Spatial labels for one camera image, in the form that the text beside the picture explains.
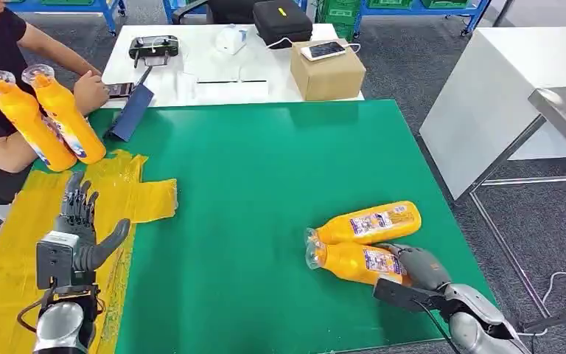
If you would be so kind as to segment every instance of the metal table leg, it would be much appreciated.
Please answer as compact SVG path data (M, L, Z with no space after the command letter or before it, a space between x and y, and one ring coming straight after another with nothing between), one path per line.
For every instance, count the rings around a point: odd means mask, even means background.
M522 131L522 133L520 133L520 135L518 135L517 138L515 138L515 140L492 162L492 164L489 167L487 167L487 169L481 174L481 177L479 177L472 184L472 186L469 189L469 196L472 199L472 201L474 201L474 204L476 205L476 208L478 209L479 213L485 220L485 223L487 223L487 226L491 229L494 238L498 242L498 245L500 245L500 249L509 259L509 262L511 263L511 267L513 267L513 269L517 273L517 276L520 278L520 281L526 287L528 295L533 299L535 306L542 314L542 316L547 318L550 317L550 312L548 312L548 309L545 308L545 305L543 305L543 301L535 291L535 288L532 285L530 279L526 276L526 273L524 272L522 266L520 265L520 262L517 260L517 257L515 257L515 254L513 253L508 243L504 239L504 236L502 235L500 230L496 227L491 216L489 216L489 213L487 213L487 211L485 210L483 203L476 195L476 189L479 188L481 185L483 185L483 183L501 166L501 164L504 163L509 157L511 157L511 155L513 155L513 153L515 153L515 151L517 151L517 149L519 149L524 144L524 142L526 142L526 140L528 140L539 128L541 128L541 126L544 123L545 123L544 116L541 114L538 115L531 122L531 124L529 124L524 129L524 131Z
M118 0L118 14L120 14L121 17L125 17L127 15L127 7L125 6L124 0Z
M166 13L168 24L172 24L172 7L170 6L170 0L162 0L161 3L164 5L164 12Z
M478 24L481 22L481 19L483 19L483 16L485 16L485 12L487 12L487 8L489 8L489 5L491 3L492 0L481 0L481 2L478 3L478 6L482 7L483 9L475 15L469 17L469 22L467 23L467 26L461 34L471 33L476 28L476 26L478 26Z
M109 33L111 33L112 35L116 35L116 22L113 21L113 12L112 12L112 9L114 7L113 6L109 7L107 5L107 2L105 2L105 0L101 0L100 6L101 6L101 11L103 12L103 17L105 17L105 21L108 24Z
M500 26L500 24L502 23L502 21L506 17L506 14L509 12L509 9L511 9L511 6L513 6L514 1L515 0L506 0L504 7L500 11L500 15L498 15L498 17L496 18L496 21L494 21L494 24L492 25L492 27L499 27Z
M500 230L496 227L492 217L489 213L485 210L483 203L476 195L476 190L480 186L510 186L510 185L518 185L518 184L538 184L538 183L552 183L552 182L566 182L566 176L550 176L550 177L533 177L533 178L506 178L506 179L489 179L489 177L504 163L517 149L519 149L526 140L528 140L533 133L535 133L541 126L546 122L546 119L543 115L537 116L528 125L524 131L517 137L515 140L498 156L497 159L493 161L493 163L481 174L481 177L477 179L472 186L469 188L469 196L474 202L474 205L478 209L479 213L485 220L485 223L492 231L494 238L498 242L500 249L505 254L505 256L509 259L511 263L511 267L517 273L517 276L520 278L522 284L526 287L528 295L533 299L537 310L542 314L544 319L539 321L531 322L524 326L524 330L530 333L535 333L541 330L544 330L548 327L553 327L556 325L560 325L566 323L566 311L557 314L555 316L551 316L548 309L545 307L543 301L537 294L534 286L532 285L530 279L524 272L520 262L517 260L515 253L511 250L511 247L508 245L504 236L500 232Z

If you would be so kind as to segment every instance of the white device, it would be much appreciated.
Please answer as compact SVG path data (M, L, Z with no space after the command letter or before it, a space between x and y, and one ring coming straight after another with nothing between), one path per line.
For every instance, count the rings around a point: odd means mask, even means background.
M218 51L235 55L246 45L247 30L230 24L216 35L215 46Z
M306 46L301 48L302 55L305 58L316 61L324 58L334 57L346 53L346 48L341 46L338 42L326 42L316 44L315 46Z

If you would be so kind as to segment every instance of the robotic arm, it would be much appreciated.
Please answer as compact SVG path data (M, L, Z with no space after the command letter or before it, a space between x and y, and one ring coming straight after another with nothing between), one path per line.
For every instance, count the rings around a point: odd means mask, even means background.
M375 245L395 254L412 285L379 278L374 297L413 312L425 311L438 325L456 353L456 346L471 354L530 354L513 326L480 292L465 284L452 284L444 266L428 251L403 245ZM450 326L452 341L430 314L439 310Z
M46 292L18 315L18 322L36 333L34 354L88 353L95 335L94 321L104 311L95 271L129 233L130 221L123 219L97 244L94 207L99 193L88 199L91 184L81 184L82 180L82 172L69 179L53 230L36 244L36 282L38 289ZM38 305L36 329L23 315Z

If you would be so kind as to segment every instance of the floor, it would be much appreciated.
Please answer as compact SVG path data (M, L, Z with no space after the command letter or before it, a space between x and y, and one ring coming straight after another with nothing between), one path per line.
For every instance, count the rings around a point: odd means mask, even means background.
M161 1L126 0L126 3L128 17L118 18L119 23L164 23ZM486 23L497 15L495 6L490 7ZM102 18L27 15L25 19L69 45L99 69L109 58L114 38L107 33ZM509 16L508 20L510 25L520 18ZM366 98L394 98L411 131L418 136L420 125L467 45L467 38L459 36L462 28L459 17L364 19L357 41L362 45L359 56L368 69L363 85ZM32 55L27 57L30 63L38 62ZM58 77L70 85L75 80L74 75L63 71L58 72ZM418 141L424 152L423 142L419 138ZM432 160L427 154L426 157L432 166ZM553 174L566 174L566 159L512 162L498 172L500 176ZM555 271L566 271L566 184L481 189L480 198L518 254L535 288L543 295L549 276ZM516 325L538 319L536 308L473 203L462 198L450 206L505 315ZM552 313L566 308L566 278L555 282L548 308ZM538 337L534 349L538 354L566 353L566 325ZM432 342L363 353L448 354L452 351L443 342Z

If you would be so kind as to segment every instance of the orange bottle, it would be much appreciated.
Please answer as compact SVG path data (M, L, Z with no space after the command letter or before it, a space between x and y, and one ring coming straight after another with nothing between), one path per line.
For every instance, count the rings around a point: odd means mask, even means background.
M309 242L305 254L311 269L325 268L337 277L352 282L375 285L381 274L402 284L404 269L388 250L344 242L325 245L320 241Z
M0 71L0 109L49 169L60 172L77 163L54 127L43 119L38 101L16 85L11 72Z
M84 164L93 164L105 157L107 150L79 112L74 95L55 79L53 68L38 64L23 71L23 80L35 90L42 108L55 122L66 143Z
M317 229L308 228L306 242L319 240L328 245L354 242L368 245L411 235L422 225L422 216L410 201L374 206L340 215Z

